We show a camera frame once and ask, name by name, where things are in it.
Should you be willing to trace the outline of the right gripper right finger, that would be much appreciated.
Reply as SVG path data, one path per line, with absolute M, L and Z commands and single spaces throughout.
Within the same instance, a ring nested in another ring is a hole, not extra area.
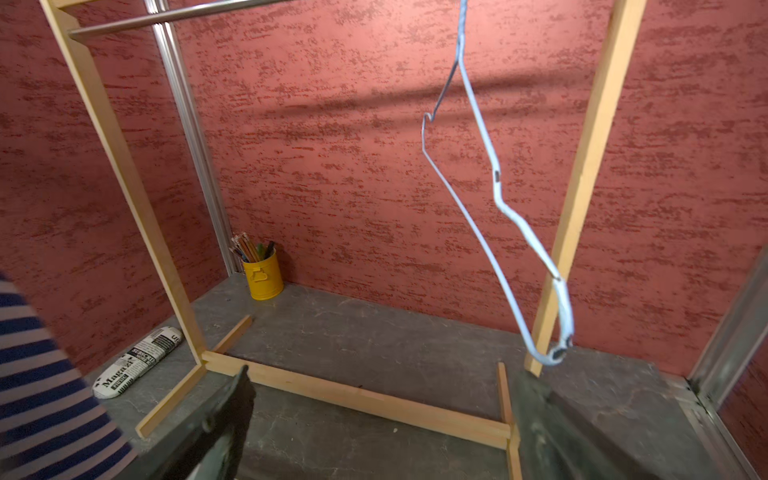
M 571 402 L 529 371 L 513 377 L 512 410 L 529 479 L 656 479 Z

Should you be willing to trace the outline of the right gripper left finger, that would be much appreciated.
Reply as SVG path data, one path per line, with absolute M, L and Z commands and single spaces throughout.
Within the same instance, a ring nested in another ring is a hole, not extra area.
M 248 368 L 221 387 L 120 479 L 233 479 L 238 471 L 256 397 Z

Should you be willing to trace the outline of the light blue wire hanger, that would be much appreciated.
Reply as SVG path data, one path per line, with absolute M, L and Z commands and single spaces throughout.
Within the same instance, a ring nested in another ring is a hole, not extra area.
M 468 71 L 466 69 L 465 60 L 464 60 L 465 48 L 466 48 L 467 14 L 468 14 L 468 1 L 461 0 L 459 2 L 457 37 L 456 37 L 456 43 L 455 43 L 454 58 L 452 61 L 452 65 L 451 65 L 448 77 L 443 85 L 443 88 L 437 98 L 437 101 L 433 109 L 425 112 L 422 116 L 421 129 L 420 129 L 421 150 L 424 157 L 426 158 L 428 163 L 431 165 L 435 173 L 438 175 L 439 179 L 442 181 L 443 185 L 448 190 L 448 193 L 450 194 L 450 196 L 453 198 L 454 202 L 458 206 L 460 212 L 462 213 L 463 217 L 468 223 L 470 229 L 472 230 L 478 242 L 480 243 L 480 246 L 482 247 L 482 250 L 485 253 L 488 261 L 490 262 L 492 270 L 498 279 L 500 287 L 513 313 L 515 322 L 520 329 L 527 352 L 533 357 L 534 360 L 536 360 L 540 364 L 544 366 L 555 366 L 560 364 L 564 360 L 566 353 L 573 346 L 573 336 L 575 334 L 574 316 L 573 316 L 570 295 L 568 292 L 567 281 L 561 275 L 561 272 L 559 271 L 558 267 L 556 267 L 553 259 L 547 253 L 543 244 L 541 243 L 541 241 L 539 240 L 538 236 L 536 235 L 534 230 L 531 228 L 529 223 L 520 214 L 518 214 L 517 211 L 512 209 L 505 202 L 503 198 L 501 164 L 500 164 L 498 155 L 496 153 L 496 150 L 494 148 L 494 145 L 492 143 L 492 140 L 490 138 L 489 131 L 487 129 L 486 123 L 482 116 L 482 112 L 478 105 L 478 102 L 474 93 L 474 89 L 471 84 Z M 556 320 L 559 325 L 560 335 L 558 340 L 555 342 L 555 345 L 545 353 L 541 353 L 536 347 L 533 335 L 531 334 L 531 331 L 527 327 L 522 311 L 512 292 L 509 282 L 500 264 L 498 263 L 498 260 L 496 259 L 494 253 L 492 252 L 489 244 L 487 243 L 484 235 L 480 231 L 479 227 L 477 226 L 471 214 L 465 207 L 459 195 L 453 189 L 450 182 L 443 175 L 437 163 L 431 158 L 431 156 L 427 151 L 427 141 L 426 141 L 427 125 L 436 120 L 440 106 L 443 103 L 443 100 L 446 94 L 448 93 L 452 80 L 456 74 L 459 74 L 461 77 L 462 85 L 463 85 L 467 100 L 469 102 L 476 126 L 480 133 L 483 147 L 490 161 L 491 173 L 492 173 L 491 186 L 492 186 L 492 197 L 493 197 L 494 205 L 508 220 L 510 220 L 516 226 L 516 228 L 521 233 L 523 239 L 525 240 L 526 244 L 537 255 L 538 259 L 544 265 L 544 267 L 546 268 L 551 278 L 551 287 L 553 288 L 553 291 L 555 293 L 555 298 L 556 298 L 556 306 L 557 306 Z

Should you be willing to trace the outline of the striped tank top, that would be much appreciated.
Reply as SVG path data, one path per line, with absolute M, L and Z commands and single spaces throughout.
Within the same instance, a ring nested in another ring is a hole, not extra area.
M 135 449 L 36 311 L 1 279 L 1 476 L 113 479 Z

